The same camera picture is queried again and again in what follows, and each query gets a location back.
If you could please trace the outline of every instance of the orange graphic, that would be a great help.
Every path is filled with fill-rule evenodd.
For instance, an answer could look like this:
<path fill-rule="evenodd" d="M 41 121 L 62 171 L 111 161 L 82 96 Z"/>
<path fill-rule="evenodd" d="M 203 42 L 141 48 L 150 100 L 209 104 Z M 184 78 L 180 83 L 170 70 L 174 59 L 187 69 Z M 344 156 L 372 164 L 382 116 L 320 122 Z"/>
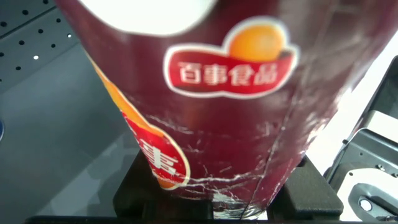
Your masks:
<path fill-rule="evenodd" d="M 276 60 L 284 48 L 284 34 L 271 24 L 248 27 L 231 41 L 229 54 L 252 62 Z"/>
<path fill-rule="evenodd" d="M 168 139 L 168 141 L 170 141 L 171 144 L 173 144 L 176 149 L 178 148 L 177 151 L 180 154 L 180 156 L 183 160 L 183 163 L 185 164 L 186 177 L 185 177 L 185 181 L 182 183 L 182 184 L 185 184 L 189 179 L 190 169 L 189 169 L 188 161 L 186 160 L 185 156 L 183 155 L 182 151 L 179 149 L 177 144 L 174 142 L 174 140 L 172 140 L 169 135 L 165 134 L 159 128 L 149 124 L 142 117 L 142 115 L 139 114 L 139 112 L 135 109 L 135 107 L 133 107 L 132 104 L 130 104 L 130 102 L 128 102 L 126 97 L 119 91 L 119 89 L 111 81 L 108 80 L 108 78 L 100 70 L 100 68 L 98 68 L 98 66 L 94 63 L 94 61 L 92 61 L 90 56 L 89 56 L 89 59 L 92 62 L 94 69 L 97 72 L 98 76 L 104 83 L 104 86 L 107 89 L 108 93 L 110 94 L 112 100 L 115 102 L 116 106 L 123 112 L 123 115 L 127 116 L 127 118 L 131 122 L 133 122 L 135 125 L 137 125 L 138 127 L 152 133 L 153 135 L 156 135 L 156 136 L 164 138 L 164 139 Z M 178 187 L 177 185 L 174 184 L 174 182 L 168 181 L 167 178 L 164 178 L 164 177 L 162 178 L 162 177 L 159 177 L 158 175 L 155 175 L 155 176 L 157 177 L 159 185 L 165 190 L 173 190 Z"/>

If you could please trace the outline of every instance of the white scratch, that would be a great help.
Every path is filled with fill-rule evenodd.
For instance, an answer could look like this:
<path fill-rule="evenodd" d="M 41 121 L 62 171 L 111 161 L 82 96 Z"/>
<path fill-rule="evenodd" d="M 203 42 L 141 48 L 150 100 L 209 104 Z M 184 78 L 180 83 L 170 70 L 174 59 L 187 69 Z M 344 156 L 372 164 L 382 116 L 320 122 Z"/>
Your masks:
<path fill-rule="evenodd" d="M 231 168 L 232 168 L 232 166 L 229 166 L 229 167 L 227 167 L 227 168 L 224 168 L 224 169 L 220 170 L 220 173 L 222 173 L 222 172 L 224 172 L 224 171 L 227 171 L 227 170 L 229 170 L 229 169 L 231 169 Z"/>
<path fill-rule="evenodd" d="M 206 166 L 205 166 L 205 165 L 203 165 L 203 168 L 204 168 L 204 169 L 205 169 L 205 171 L 206 171 L 206 175 L 208 175 L 207 168 L 206 168 Z"/>

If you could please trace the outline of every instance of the metal panel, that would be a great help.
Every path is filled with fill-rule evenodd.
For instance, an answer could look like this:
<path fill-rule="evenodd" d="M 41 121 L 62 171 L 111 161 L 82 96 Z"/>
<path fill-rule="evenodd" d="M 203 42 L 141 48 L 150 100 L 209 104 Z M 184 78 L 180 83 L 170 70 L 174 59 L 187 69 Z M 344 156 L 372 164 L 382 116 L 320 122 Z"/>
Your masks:
<path fill-rule="evenodd" d="M 0 40 L 0 94 L 78 42 L 58 9 Z"/>
<path fill-rule="evenodd" d="M 0 1 L 0 38 L 54 8 L 52 0 Z"/>

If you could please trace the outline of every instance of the red logo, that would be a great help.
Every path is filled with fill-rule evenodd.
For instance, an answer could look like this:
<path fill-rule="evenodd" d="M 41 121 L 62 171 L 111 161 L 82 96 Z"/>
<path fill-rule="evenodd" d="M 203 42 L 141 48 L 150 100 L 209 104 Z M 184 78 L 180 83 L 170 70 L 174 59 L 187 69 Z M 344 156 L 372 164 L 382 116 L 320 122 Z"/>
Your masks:
<path fill-rule="evenodd" d="M 160 186 L 165 190 L 184 186 L 189 181 L 190 168 L 177 143 L 159 128 L 155 126 L 140 127 L 131 121 L 125 113 L 122 112 L 122 114 Z"/>
<path fill-rule="evenodd" d="M 283 86 L 297 64 L 298 52 L 281 22 L 253 17 L 233 27 L 222 47 L 170 47 L 164 75 L 169 88 L 185 96 L 257 98 Z"/>

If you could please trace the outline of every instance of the white surface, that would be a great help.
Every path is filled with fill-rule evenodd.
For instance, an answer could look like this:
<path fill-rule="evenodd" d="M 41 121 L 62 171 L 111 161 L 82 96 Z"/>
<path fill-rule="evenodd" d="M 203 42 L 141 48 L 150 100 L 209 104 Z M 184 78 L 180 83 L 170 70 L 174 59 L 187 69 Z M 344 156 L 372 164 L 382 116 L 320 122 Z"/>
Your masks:
<path fill-rule="evenodd" d="M 378 133 L 394 142 L 398 142 L 397 127 L 398 119 L 379 111 L 370 111 L 364 118 L 363 128 Z"/>
<path fill-rule="evenodd" d="M 398 33 L 375 59 L 354 91 L 342 96 L 338 112 L 311 144 L 306 154 L 321 174 L 333 164 L 343 146 L 342 140 L 350 136 L 396 55 L 398 55 Z"/>
<path fill-rule="evenodd" d="M 80 0 L 96 17 L 124 32 L 175 35 L 207 15 L 215 0 Z"/>

